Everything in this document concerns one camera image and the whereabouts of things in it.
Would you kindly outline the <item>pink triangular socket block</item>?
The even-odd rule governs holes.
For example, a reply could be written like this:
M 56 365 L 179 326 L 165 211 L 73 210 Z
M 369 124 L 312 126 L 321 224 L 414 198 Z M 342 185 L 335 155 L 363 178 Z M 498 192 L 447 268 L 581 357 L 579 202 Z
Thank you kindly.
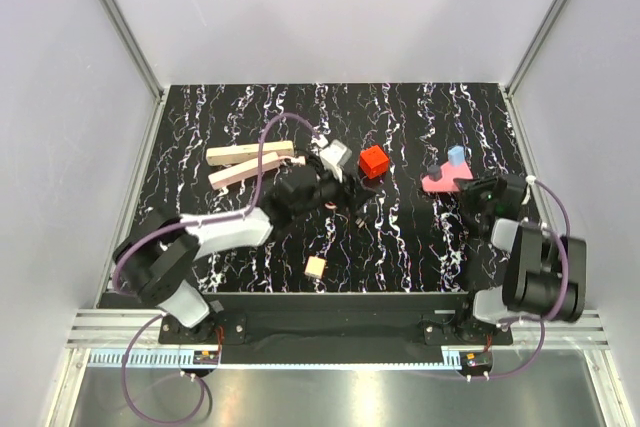
M 431 181 L 428 174 L 422 178 L 421 186 L 425 193 L 452 193 L 457 192 L 455 179 L 472 180 L 473 174 L 467 163 L 459 166 L 451 166 L 448 162 L 440 165 L 442 178 L 439 181 Z

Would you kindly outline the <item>blue plug block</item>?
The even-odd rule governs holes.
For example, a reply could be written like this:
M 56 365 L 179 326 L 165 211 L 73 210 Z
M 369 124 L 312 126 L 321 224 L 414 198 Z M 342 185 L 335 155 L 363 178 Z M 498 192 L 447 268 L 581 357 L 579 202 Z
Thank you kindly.
M 448 163 L 451 166 L 459 166 L 465 164 L 465 149 L 459 145 L 451 147 L 448 150 Z

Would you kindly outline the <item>dark grey plug block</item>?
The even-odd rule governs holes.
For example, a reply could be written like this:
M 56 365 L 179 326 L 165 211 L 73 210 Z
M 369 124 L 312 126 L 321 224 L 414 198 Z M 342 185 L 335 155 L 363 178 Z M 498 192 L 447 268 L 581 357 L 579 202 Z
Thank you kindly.
M 428 178 L 431 181 L 439 181 L 442 178 L 442 170 L 440 165 L 432 165 L 427 169 Z

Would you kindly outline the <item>beige power strip red sockets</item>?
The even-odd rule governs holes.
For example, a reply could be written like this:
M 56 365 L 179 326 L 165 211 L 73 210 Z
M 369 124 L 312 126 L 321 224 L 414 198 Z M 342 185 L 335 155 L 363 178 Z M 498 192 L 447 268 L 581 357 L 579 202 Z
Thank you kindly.
M 259 144 L 242 144 L 208 148 L 205 160 L 209 166 L 235 165 L 256 158 L 260 147 Z M 261 148 L 264 155 L 293 156 L 295 153 L 294 144 L 289 140 L 265 142 Z

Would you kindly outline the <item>red block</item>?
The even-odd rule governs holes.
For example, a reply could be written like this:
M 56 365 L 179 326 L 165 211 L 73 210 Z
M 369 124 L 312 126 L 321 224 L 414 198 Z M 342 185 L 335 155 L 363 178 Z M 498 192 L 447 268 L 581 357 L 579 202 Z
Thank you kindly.
M 375 179 L 389 170 L 390 159 L 379 145 L 364 149 L 359 154 L 359 168 L 368 179 Z

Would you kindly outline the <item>pink plug adapter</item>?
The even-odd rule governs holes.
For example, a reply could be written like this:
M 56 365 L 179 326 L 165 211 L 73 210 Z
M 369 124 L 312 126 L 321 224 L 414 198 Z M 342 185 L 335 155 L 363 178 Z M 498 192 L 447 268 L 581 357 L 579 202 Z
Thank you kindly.
M 326 268 L 326 260 L 316 256 L 310 256 L 307 260 L 304 274 L 313 279 L 321 279 Z

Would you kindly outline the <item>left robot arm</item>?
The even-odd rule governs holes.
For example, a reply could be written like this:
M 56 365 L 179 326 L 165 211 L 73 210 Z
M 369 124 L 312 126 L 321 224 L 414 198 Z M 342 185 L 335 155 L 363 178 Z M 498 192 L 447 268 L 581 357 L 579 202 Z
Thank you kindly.
M 245 209 L 208 215 L 168 214 L 156 209 L 113 252 L 114 290 L 174 318 L 196 343 L 215 333 L 212 306 L 187 276 L 199 259 L 237 248 L 259 247 L 298 218 L 328 204 L 356 214 L 375 192 L 356 176 L 297 167 Z

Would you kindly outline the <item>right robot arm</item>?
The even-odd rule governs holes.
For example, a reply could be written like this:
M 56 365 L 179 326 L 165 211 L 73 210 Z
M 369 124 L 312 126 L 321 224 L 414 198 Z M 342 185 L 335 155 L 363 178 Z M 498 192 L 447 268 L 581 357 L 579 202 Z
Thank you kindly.
M 586 241 L 571 235 L 559 196 L 534 175 L 455 179 L 461 217 L 471 237 L 508 255 L 502 284 L 472 289 L 454 317 L 453 332 L 479 343 L 520 319 L 576 322 L 586 303 Z M 532 190 L 545 191 L 565 224 L 559 234 L 521 216 Z

